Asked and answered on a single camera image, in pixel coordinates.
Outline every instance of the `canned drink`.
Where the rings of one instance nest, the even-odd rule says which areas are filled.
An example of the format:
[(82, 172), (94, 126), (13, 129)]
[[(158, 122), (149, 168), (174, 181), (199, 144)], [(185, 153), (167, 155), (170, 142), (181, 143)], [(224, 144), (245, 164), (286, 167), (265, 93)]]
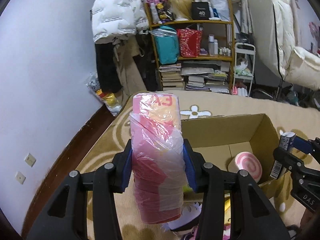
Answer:
[[(294, 132), (285, 132), (280, 136), (279, 147), (285, 151), (292, 152), (293, 141), (296, 137)], [(286, 173), (287, 169), (282, 166), (278, 161), (275, 161), (270, 173), (270, 177), (273, 179), (279, 179)]]

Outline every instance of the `shelf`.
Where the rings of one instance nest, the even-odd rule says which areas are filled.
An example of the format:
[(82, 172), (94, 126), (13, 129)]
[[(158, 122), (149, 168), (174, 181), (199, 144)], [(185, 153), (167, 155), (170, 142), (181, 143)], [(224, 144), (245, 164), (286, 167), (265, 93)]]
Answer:
[(239, 76), (237, 74), (234, 74), (233, 76), (234, 78), (237, 78), (237, 79), (245, 79), (245, 80), (252, 80), (253, 77), (247, 77), (247, 76)]
[(217, 21), (217, 20), (190, 20), (190, 21), (173, 21), (163, 24), (152, 24), (151, 27), (159, 27), (161, 25), (174, 25), (174, 24), (193, 24), (193, 23), (219, 23), (219, 24), (231, 24), (230, 21)]
[(232, 57), (223, 56), (223, 55), (199, 55), (198, 57), (178, 57), (180, 60), (190, 60), (190, 59), (206, 59), (206, 60), (225, 60), (225, 61), (232, 61)]

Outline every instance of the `yellow item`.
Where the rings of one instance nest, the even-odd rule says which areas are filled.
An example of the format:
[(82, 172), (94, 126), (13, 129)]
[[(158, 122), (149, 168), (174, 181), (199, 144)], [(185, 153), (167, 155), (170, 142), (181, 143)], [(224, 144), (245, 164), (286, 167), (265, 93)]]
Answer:
[(183, 189), (183, 193), (188, 193), (188, 192), (192, 192), (193, 191), (192, 188), (189, 187), (189, 185), (183, 186), (182, 189)]
[(118, 104), (115, 95), (111, 92), (103, 93), (102, 90), (99, 89), (96, 94), (111, 107)]
[(192, 0), (168, 0), (171, 11), (176, 18), (192, 20), (191, 3)]
[(231, 201), (230, 199), (226, 200), (224, 203), (224, 224), (231, 224)]

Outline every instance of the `blue gripper pad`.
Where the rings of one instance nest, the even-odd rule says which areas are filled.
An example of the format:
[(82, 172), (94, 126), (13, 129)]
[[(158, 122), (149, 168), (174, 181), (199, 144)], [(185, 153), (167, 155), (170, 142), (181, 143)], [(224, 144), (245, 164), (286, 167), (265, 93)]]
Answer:
[(132, 171), (132, 148), (130, 148), (129, 153), (127, 155), (127, 159), (125, 160), (125, 164), (122, 170), (122, 183), (121, 190), (124, 191), (129, 186), (129, 180)]
[(188, 152), (188, 145), (186, 143), (183, 144), (183, 160), (186, 164), (186, 176), (188, 179), (189, 187), (193, 189), (194, 192), (197, 192), (198, 185), (196, 182), (196, 169), (193, 166), (192, 160), (190, 158), (189, 152)]
[(313, 152), (313, 147), (307, 140), (296, 136), (293, 141), (293, 147), (302, 151), (305, 154), (311, 154)]

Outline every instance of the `metal screw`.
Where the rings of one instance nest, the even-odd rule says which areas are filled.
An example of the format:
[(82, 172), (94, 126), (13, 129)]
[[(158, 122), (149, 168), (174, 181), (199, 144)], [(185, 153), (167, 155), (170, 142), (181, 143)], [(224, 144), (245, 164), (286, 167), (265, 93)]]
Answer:
[(70, 171), (69, 176), (74, 178), (78, 175), (78, 171)]
[(241, 171), (240, 171), (240, 175), (243, 176), (243, 177), (248, 176), (248, 174), (249, 174), (249, 173), (248, 173), (246, 170), (241, 170)]
[(105, 165), (104, 165), (104, 168), (105, 169), (107, 169), (107, 170), (110, 170), (110, 169), (112, 169), (113, 168), (113, 163), (106, 163)]
[(213, 167), (213, 164), (212, 163), (204, 163), (203, 166), (206, 168), (206, 169), (211, 169)]

